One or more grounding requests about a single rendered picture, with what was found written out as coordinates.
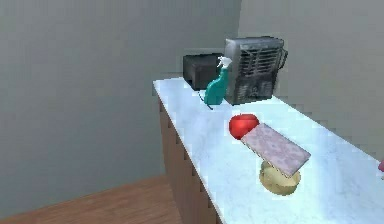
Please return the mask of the white-topped wooden kitchen counter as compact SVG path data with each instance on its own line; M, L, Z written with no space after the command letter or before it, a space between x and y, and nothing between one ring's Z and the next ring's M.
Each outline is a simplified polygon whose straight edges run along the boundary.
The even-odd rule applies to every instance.
M224 224L384 224L377 160L278 98L207 107L181 78L157 80L154 88ZM228 130L240 113L310 153L293 194L261 185L261 158Z

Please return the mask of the teal spray bottle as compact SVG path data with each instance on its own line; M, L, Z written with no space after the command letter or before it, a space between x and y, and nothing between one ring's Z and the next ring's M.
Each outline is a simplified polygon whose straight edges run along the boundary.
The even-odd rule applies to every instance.
M205 91L204 103L206 105L220 105L226 94L228 85L228 68L232 63L232 60L224 56L220 56L219 60L219 76L207 85L207 89Z

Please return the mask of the black toaster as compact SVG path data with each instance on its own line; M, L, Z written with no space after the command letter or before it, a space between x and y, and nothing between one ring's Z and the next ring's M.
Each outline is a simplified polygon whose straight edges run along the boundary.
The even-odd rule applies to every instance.
M207 85L218 76L219 56L221 53L183 57L183 78L193 90L205 90Z

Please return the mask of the red apple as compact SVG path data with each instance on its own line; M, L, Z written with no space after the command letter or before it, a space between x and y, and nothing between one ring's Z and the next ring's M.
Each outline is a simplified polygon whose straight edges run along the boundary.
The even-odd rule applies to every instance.
M239 114L233 116L229 121L229 132L237 140L250 132L260 124L258 118L253 114Z

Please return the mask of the pink speckled flat slab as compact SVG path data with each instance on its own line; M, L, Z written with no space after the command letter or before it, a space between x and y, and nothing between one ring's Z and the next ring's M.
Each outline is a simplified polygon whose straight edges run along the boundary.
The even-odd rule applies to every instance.
M311 157L308 151L264 123L245 134L241 142L286 177L292 177Z

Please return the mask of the yellow potato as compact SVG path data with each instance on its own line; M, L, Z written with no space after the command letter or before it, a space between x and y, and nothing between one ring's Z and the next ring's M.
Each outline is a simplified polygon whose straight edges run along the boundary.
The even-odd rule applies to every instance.
M301 174L296 172L292 177L286 177L268 162L263 161L259 172L259 180L271 193L287 196L297 189L301 181Z

